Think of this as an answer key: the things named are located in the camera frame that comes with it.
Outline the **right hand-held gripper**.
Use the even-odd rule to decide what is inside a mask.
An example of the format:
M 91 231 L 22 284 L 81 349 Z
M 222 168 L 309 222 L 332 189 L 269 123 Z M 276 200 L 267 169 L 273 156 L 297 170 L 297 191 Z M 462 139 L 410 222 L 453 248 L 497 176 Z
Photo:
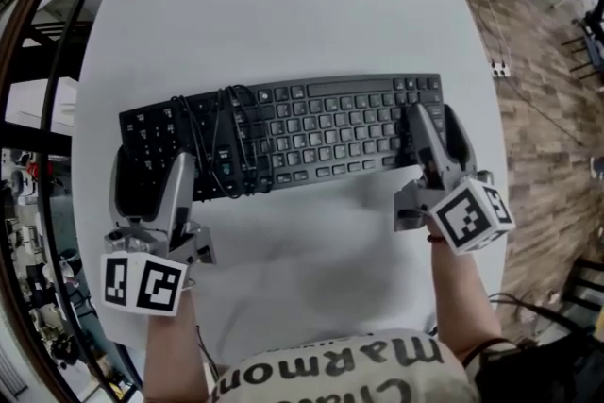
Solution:
M 475 151 L 455 111 L 443 106 L 441 127 L 428 107 L 406 110 L 408 132 L 424 175 L 394 195 L 394 229 L 425 227 L 456 255 L 480 250 L 515 228 L 512 213 L 488 171 L 478 171 Z

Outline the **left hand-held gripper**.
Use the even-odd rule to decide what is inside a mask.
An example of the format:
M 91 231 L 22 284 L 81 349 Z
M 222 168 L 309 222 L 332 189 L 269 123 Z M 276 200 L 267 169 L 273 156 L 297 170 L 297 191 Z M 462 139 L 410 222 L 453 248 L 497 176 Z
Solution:
M 101 257 L 102 302 L 140 315 L 175 315 L 196 264 L 216 262 L 210 229 L 189 223 L 195 160 L 182 151 L 170 171 L 149 172 L 121 146 L 109 194 L 112 227 Z M 143 227 L 131 227 L 143 222 Z

